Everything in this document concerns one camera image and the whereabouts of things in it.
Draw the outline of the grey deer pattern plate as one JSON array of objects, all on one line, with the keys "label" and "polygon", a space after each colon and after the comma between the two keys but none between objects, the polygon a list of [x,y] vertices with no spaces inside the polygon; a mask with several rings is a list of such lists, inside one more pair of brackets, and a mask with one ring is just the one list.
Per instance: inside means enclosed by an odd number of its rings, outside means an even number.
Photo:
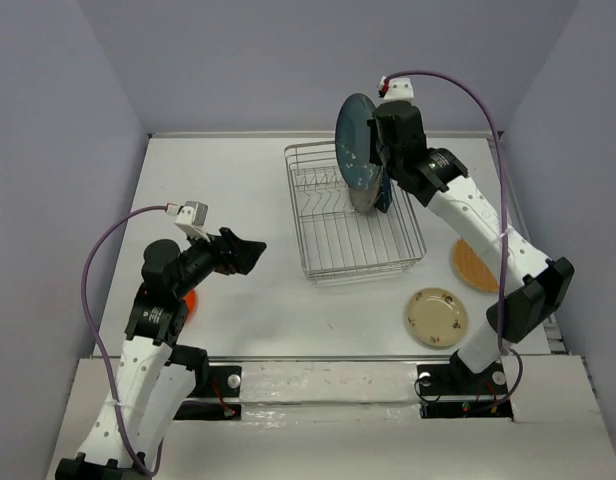
[{"label": "grey deer pattern plate", "polygon": [[348,187],[348,193],[353,208],[359,213],[366,214],[376,208],[381,187],[379,185],[368,189]]}]

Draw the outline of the dark blue leaf plate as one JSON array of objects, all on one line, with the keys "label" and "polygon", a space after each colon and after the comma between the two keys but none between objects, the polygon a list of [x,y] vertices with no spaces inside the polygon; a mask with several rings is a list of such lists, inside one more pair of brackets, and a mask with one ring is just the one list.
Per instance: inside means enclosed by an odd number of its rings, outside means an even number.
[{"label": "dark blue leaf plate", "polygon": [[382,213],[387,213],[392,204],[392,183],[386,172],[382,173],[381,185],[375,201],[375,208]]}]

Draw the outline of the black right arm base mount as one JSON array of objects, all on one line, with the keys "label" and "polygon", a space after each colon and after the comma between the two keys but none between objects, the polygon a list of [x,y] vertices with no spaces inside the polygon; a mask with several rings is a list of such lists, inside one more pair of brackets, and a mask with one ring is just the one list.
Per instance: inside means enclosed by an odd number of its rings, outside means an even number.
[{"label": "black right arm base mount", "polygon": [[414,392],[423,419],[513,418],[500,362],[474,373],[454,353],[447,362],[420,366]]}]

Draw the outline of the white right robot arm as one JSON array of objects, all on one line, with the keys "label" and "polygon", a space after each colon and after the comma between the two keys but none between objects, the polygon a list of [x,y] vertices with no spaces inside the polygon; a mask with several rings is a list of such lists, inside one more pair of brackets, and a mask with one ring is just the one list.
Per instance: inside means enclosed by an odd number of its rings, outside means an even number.
[{"label": "white right robot arm", "polygon": [[470,392],[485,370],[552,315],[574,276],[572,263],[535,248],[494,208],[467,167],[446,148],[431,148],[420,110],[406,100],[380,104],[369,123],[388,176],[450,226],[497,276],[499,298],[484,324],[450,358],[448,379]]}]

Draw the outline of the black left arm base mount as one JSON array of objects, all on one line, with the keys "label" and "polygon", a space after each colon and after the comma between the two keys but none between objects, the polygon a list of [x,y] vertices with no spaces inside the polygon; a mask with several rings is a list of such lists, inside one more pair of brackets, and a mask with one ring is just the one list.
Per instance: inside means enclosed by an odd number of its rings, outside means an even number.
[{"label": "black left arm base mount", "polygon": [[197,383],[182,402],[176,421],[239,421],[242,367],[239,365],[211,365],[206,379]]}]

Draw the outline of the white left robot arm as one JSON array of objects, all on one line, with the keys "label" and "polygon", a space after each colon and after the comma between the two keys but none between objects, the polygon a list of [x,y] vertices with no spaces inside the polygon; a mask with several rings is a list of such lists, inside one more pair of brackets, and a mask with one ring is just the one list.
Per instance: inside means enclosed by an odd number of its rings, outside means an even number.
[{"label": "white left robot arm", "polygon": [[179,407],[209,383],[205,350],[179,344],[188,318],[186,296],[212,273],[247,275],[266,249],[260,241],[218,234],[149,244],[117,366],[107,364],[109,392],[86,439],[60,460],[58,479],[151,479],[163,439]]}]

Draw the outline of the teal blossom round plate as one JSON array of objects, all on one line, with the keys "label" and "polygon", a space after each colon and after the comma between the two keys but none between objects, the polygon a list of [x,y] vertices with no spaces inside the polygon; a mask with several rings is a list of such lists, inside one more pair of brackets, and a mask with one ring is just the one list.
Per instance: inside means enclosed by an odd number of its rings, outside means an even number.
[{"label": "teal blossom round plate", "polygon": [[380,168],[370,161],[371,129],[375,105],[362,93],[354,93],[342,104],[335,126],[337,164],[346,184],[356,190],[370,190]]}]

